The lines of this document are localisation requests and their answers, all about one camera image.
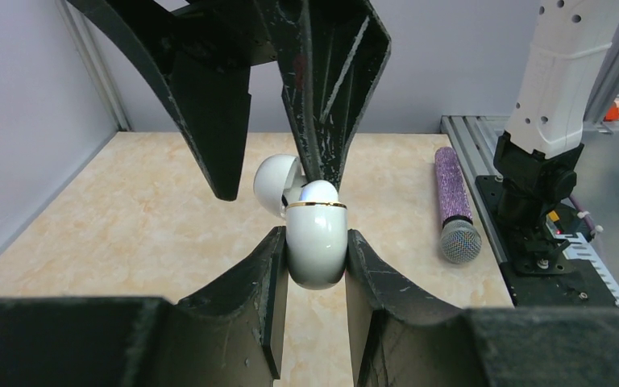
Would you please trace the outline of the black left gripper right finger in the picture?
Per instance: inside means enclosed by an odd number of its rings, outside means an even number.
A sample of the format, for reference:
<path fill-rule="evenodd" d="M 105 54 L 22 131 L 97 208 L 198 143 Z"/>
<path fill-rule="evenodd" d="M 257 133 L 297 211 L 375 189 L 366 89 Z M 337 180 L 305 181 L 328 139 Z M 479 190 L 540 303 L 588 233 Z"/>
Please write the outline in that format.
<path fill-rule="evenodd" d="M 619 386 L 618 308 L 459 308 L 347 236 L 355 385 Z"/>

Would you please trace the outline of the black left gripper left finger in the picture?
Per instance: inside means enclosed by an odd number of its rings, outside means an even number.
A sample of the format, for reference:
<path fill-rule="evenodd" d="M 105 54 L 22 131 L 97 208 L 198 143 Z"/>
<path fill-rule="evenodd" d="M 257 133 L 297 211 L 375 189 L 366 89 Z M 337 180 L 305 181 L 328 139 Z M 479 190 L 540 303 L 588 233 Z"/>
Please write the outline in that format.
<path fill-rule="evenodd" d="M 280 379 L 285 228 L 195 293 L 0 298 L 0 386 L 270 386 Z"/>

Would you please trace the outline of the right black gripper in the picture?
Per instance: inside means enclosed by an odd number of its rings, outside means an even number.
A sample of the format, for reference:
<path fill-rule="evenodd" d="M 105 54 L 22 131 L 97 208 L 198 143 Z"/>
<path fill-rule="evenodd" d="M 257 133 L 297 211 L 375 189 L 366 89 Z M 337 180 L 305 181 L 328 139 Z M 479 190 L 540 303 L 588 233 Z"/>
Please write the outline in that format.
<path fill-rule="evenodd" d="M 392 40 L 371 2 L 73 1 L 130 61 L 182 134 L 214 196 L 239 192 L 250 68 L 276 61 L 309 181 L 340 187 Z"/>

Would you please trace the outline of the white square charging case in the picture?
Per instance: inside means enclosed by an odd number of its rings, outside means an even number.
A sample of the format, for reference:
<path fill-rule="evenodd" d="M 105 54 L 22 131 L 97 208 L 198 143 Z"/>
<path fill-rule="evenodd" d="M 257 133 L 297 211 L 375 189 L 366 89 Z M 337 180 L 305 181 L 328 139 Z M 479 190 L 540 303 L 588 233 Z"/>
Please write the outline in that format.
<path fill-rule="evenodd" d="M 258 167 L 253 192 L 259 204 L 285 221 L 289 274 L 304 289 L 336 285 L 346 268 L 347 206 L 338 202 L 300 202 L 304 185 L 297 156 L 276 154 Z"/>

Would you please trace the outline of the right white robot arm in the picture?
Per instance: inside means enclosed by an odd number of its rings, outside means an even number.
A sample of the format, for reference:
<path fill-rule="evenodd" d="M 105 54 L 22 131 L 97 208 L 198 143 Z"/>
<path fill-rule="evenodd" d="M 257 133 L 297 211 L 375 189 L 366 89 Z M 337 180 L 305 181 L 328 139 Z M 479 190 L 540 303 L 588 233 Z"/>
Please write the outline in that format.
<path fill-rule="evenodd" d="M 177 124 L 214 195 L 236 199 L 247 81 L 270 60 L 303 169 L 339 184 L 390 53 L 368 1 L 75 1 L 130 60 Z M 573 190 L 583 116 L 619 21 L 619 1 L 544 1 L 526 73 L 494 165 L 488 204 L 515 261 L 565 247 L 547 214 Z M 619 386 L 619 309 L 461 310 L 389 267 L 347 233 L 347 306 L 358 386 Z"/>

